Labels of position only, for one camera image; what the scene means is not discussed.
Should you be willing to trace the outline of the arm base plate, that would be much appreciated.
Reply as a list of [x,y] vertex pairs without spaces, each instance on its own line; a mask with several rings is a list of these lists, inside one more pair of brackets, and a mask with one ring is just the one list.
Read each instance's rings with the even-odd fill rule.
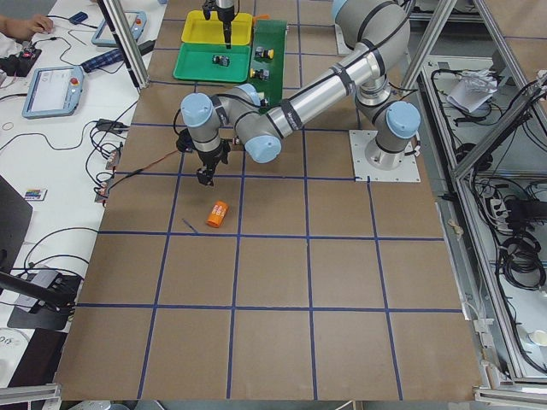
[[376,144],[376,134],[373,130],[349,130],[354,180],[363,183],[420,183],[412,143],[408,140],[403,152],[386,153]]

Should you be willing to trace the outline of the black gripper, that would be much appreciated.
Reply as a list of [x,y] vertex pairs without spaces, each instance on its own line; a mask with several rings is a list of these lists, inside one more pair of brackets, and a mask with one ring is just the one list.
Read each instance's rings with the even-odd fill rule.
[[217,165],[222,162],[228,163],[228,153],[231,151],[230,144],[225,139],[220,139],[216,148],[211,151],[202,151],[197,148],[194,141],[191,139],[191,134],[188,130],[183,130],[179,133],[177,139],[177,149],[180,152],[189,150],[196,151],[201,159],[203,166],[196,171],[197,180],[201,185],[214,185],[214,176]]
[[235,19],[235,6],[233,0],[205,0],[202,5],[203,16],[206,21],[211,18],[213,12],[217,13],[219,21],[223,22],[223,36],[225,46],[232,48],[232,21]]

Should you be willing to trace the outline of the person forearm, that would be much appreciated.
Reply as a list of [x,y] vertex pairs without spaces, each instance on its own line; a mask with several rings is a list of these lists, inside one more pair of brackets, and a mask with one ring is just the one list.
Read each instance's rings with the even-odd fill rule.
[[1,15],[1,34],[16,40],[30,40],[36,33],[51,33],[53,21],[46,15],[34,15],[28,19]]

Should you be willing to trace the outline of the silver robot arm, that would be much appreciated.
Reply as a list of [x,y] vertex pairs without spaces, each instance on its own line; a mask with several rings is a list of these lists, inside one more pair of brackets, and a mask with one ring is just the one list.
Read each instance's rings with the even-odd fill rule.
[[217,13],[218,20],[222,23],[225,46],[232,48],[232,22],[236,13],[233,0],[205,0],[202,5],[203,17],[210,20],[213,11]]
[[387,72],[408,45],[409,16],[396,1],[336,1],[332,17],[351,53],[267,112],[259,112],[259,96],[251,84],[212,96],[191,93],[181,101],[185,129],[176,147],[197,152],[201,184],[212,185],[218,163],[228,162],[231,147],[219,135],[221,126],[233,126],[253,161],[268,163],[280,153],[283,138],[346,97],[354,97],[377,129],[365,149],[367,162],[382,170],[400,165],[421,116],[413,104],[391,95]]

